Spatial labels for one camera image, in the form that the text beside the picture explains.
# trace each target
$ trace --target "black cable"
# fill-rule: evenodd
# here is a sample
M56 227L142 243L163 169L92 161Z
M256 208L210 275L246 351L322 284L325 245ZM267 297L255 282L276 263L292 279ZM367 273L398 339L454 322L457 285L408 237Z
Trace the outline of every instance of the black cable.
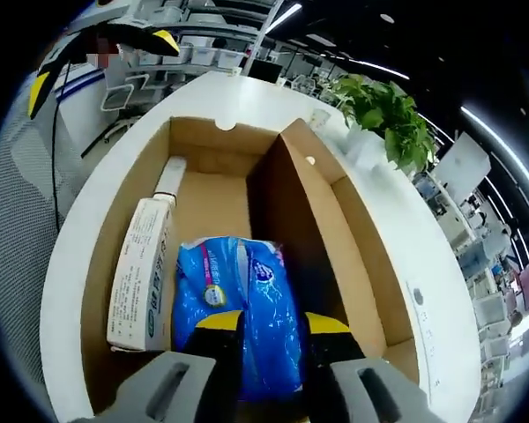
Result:
M56 178L55 178L55 141L56 141L56 117L59 114L59 107L61 106L61 101L63 100L64 88L67 85L67 80L69 79L69 72L71 71L71 61L67 63L67 72L64 74L63 86L61 87L61 95L59 100L56 102L55 113L53 114L53 130L51 132L51 181L53 182L53 205L55 207L55 226L56 232L59 234L61 232L61 226L59 225L59 203L56 196Z

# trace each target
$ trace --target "cardboard flap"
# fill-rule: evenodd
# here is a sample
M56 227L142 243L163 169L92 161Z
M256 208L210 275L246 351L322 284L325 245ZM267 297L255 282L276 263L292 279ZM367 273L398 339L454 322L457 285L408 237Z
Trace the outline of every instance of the cardboard flap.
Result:
M228 153L266 153L278 133L237 124L231 130L221 130L211 119L176 117L170 121L170 142L195 145Z
M330 185L346 176L337 159L302 119L292 122L280 136L293 145L303 157L313 157L317 171Z

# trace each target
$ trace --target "blue plastic package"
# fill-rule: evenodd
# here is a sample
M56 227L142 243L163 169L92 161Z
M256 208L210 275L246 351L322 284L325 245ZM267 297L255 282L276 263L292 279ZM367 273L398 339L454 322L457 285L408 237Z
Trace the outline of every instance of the blue plastic package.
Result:
M244 311L241 399L289 397L302 382L298 322L282 255L234 237L183 244L176 266L173 341L181 351L207 316Z

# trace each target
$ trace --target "office desk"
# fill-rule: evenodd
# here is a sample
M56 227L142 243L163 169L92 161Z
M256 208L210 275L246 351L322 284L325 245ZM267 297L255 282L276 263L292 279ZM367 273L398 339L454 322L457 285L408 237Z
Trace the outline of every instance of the office desk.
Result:
M399 280L430 407L445 421L466 423L481 385L476 320L455 256L414 186L390 165L373 172L349 168L338 148L348 129L335 108L284 87L217 72L195 79L139 120L95 168L64 222L41 304L43 374L61 422L93 415L80 339L86 274L108 207L150 136L170 115L212 118L222 129L240 122L282 131L296 118L309 119L314 108L332 114L322 137L351 177ZM422 304L414 298L417 290Z

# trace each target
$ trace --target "ceiling light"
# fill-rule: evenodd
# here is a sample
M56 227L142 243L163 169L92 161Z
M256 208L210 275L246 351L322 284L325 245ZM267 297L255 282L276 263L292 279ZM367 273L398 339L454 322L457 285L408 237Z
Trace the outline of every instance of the ceiling light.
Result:
M519 239L521 240L521 243L523 244L523 249L525 250L525 254L527 255L527 260L529 261L529 249L527 248L527 244L525 244L525 240L523 239L523 235L521 234L521 231L518 229L518 235Z
M382 20L385 20L386 22L388 22L389 24L393 24L395 22L395 20L393 19L392 16L390 15L387 15L385 13L381 14L380 15L380 18L382 18Z
M403 79L409 79L407 75L396 72L395 70L392 70L392 69L384 68L383 66L380 66L379 64L373 64L373 63L363 62L362 60L354 60L354 59L349 59L349 62L363 64L365 66L370 66L371 68L379 69L380 71L391 73L392 75L396 75Z
M436 130L438 130L439 132L441 132L443 135L445 135L447 137L447 139L449 141L451 141L452 143L454 143L454 139L452 139L451 137L449 137L447 135L447 133L442 130L441 128L439 128L437 125L435 125L434 123L432 123L427 117L425 117L424 115L422 115L421 113L418 113L418 115L420 116L421 119L425 120L427 123L429 123L431 126L433 126Z
M523 175L525 176L525 178L527 178L527 181L529 181L529 171L527 170L527 168L523 165L523 162L521 161L521 159L516 155L516 153L513 152L513 150L510 149L510 147L505 144L505 141L503 141L499 135L497 135L489 126L487 126L487 124L485 124L477 115L475 115L473 112L471 112L470 110L468 110L467 108L465 108L464 106L462 108L460 108L460 110L462 110L462 112L467 115L468 117L470 117L473 121L475 121L476 123L478 123L488 134L490 134L492 136L493 139L495 139L498 144L503 147L503 149L511 156L511 158L513 159L513 161L515 161L515 164L518 165L519 169L521 170L521 172L523 173Z
M296 46L300 46L300 47L307 47L308 44L304 43L304 42L301 42L301 41L298 41L298 40L288 40L289 42L291 42L292 44L295 44Z
M306 37L312 39L313 41L317 41L327 47L337 47L331 41L326 40L324 37L321 37L317 35L316 33L309 33L308 35L306 35Z
M505 207L505 210L508 212L508 214L510 215L511 218L513 218L513 214L511 214L511 210L510 208L508 207L508 205L505 203L505 201L503 201L503 197L500 196L500 192L497 190L497 188L495 187L495 185L488 179L487 176L484 176L484 179L490 184L490 187L492 187L492 189L494 190L495 194L497 195L497 197L500 199L500 201L502 202L503 204L503 207Z
M280 16L278 19L276 19L274 22L271 23L271 25L266 28L266 31L264 33L269 33L274 28L276 28L278 25L280 25L282 22L284 22L286 19L290 18L292 15L294 15L297 11L299 11L302 8L302 5L299 3L296 3L293 5L290 9L285 11L282 16Z
M500 209L497 208L497 205L495 205L494 200L492 200L491 196L488 196L488 200L490 204L492 204L492 207L494 207L495 214L497 214L497 217L500 218L500 220L505 223L505 219L503 218L502 214L500 213Z

